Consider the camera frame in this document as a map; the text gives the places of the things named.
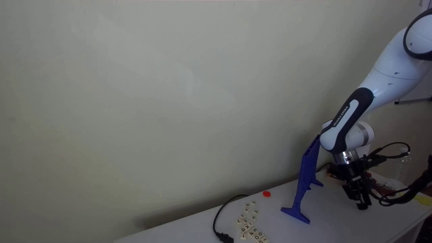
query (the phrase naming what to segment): table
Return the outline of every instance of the table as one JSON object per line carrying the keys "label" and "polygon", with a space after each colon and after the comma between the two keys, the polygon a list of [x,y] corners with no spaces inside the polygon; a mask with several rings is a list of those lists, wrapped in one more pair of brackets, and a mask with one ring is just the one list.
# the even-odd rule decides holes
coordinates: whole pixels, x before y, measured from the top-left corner
{"label": "table", "polygon": [[[310,225],[281,212],[281,207],[290,207],[294,199],[297,181],[293,181],[270,190],[270,199],[256,194],[231,203],[221,212],[217,230],[235,237],[236,243],[255,242],[239,239],[240,227],[236,222],[244,206],[255,202],[259,211],[255,229],[270,243],[409,243],[416,241],[424,219],[432,212],[430,207],[417,200],[393,207],[381,207],[372,200],[372,207],[359,211],[335,180],[325,176],[318,179],[324,188],[312,187],[302,202],[302,212]],[[219,243],[210,229],[217,210],[150,229],[115,243]]]}

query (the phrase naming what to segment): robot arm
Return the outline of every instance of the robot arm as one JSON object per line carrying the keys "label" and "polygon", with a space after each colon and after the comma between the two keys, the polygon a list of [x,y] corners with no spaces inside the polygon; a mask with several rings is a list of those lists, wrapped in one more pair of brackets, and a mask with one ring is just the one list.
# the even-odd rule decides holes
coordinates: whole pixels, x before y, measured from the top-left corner
{"label": "robot arm", "polygon": [[371,142],[371,127],[358,121],[414,88],[432,67],[428,61],[432,61],[432,10],[418,15],[390,41],[366,80],[337,115],[324,125],[320,137],[322,149],[337,156]]}

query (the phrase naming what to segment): blue plastic tool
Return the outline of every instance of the blue plastic tool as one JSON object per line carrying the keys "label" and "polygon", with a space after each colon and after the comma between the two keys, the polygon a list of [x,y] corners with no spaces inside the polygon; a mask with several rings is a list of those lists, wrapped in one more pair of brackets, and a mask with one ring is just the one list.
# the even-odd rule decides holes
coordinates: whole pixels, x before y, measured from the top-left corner
{"label": "blue plastic tool", "polygon": [[305,196],[306,191],[310,190],[310,184],[324,187],[314,176],[318,153],[320,153],[320,137],[316,137],[301,160],[300,177],[298,177],[294,203],[291,208],[281,210],[286,215],[290,215],[306,225],[309,225],[310,221],[301,214],[301,200]]}

